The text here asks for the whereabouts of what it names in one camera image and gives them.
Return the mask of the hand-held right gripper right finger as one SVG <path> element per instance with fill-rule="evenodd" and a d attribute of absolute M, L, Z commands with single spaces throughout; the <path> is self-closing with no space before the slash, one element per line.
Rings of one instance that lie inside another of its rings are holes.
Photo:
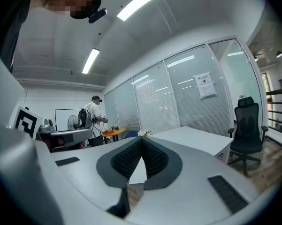
<path fill-rule="evenodd" d="M 208 178 L 222 176 L 248 203 L 259 192 L 246 177 L 213 155 L 151 138 L 176 152 L 183 167 L 176 180 L 166 188 L 145 191 L 126 222 L 136 225 L 209 225 L 228 219 L 232 213 Z"/>

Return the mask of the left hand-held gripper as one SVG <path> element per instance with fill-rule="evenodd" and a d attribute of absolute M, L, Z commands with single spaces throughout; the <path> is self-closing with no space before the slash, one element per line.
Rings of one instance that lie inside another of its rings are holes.
<path fill-rule="evenodd" d="M 42 119 L 20 106 L 17 110 L 14 128 L 27 133 L 33 140 L 44 142 L 52 152 L 60 146 L 70 147 L 79 144 L 92 136 L 90 129 L 55 131 L 51 119 Z"/>

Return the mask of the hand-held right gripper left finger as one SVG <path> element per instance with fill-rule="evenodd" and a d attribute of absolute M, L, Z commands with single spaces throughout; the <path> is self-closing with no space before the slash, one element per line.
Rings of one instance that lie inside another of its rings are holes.
<path fill-rule="evenodd" d="M 125 144 L 125 140 L 95 148 L 50 153 L 35 141 L 38 162 L 65 225 L 131 225 L 128 219 L 110 214 L 121 189 L 109 187 L 98 174 L 97 160 Z"/>

